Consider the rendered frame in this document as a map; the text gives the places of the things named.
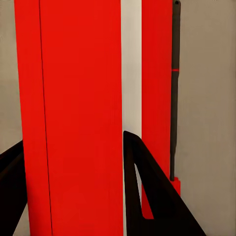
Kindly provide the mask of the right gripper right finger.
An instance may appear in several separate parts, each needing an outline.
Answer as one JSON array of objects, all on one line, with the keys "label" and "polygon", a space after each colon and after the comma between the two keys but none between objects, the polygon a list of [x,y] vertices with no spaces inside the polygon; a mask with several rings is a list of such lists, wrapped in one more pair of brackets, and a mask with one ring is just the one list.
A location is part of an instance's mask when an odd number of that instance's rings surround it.
[{"label": "right gripper right finger", "polygon": [[[127,236],[206,236],[143,140],[123,132]],[[154,219],[143,217],[135,164]]]}]

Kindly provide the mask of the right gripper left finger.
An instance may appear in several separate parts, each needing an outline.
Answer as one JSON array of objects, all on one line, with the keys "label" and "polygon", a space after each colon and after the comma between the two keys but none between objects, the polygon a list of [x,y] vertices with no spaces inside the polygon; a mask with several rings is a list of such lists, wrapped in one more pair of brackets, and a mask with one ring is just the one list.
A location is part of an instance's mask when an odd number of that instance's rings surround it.
[{"label": "right gripper left finger", "polygon": [[0,236],[13,236],[27,202],[22,140],[0,154]]}]

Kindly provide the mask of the radio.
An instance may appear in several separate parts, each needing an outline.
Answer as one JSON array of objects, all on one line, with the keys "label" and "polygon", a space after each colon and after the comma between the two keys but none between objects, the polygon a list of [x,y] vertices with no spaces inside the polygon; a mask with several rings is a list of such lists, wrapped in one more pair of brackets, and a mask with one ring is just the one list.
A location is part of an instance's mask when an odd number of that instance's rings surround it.
[{"label": "radio", "polygon": [[[123,132],[174,177],[179,0],[14,0],[30,236],[127,236]],[[143,217],[154,219],[135,164]]]}]

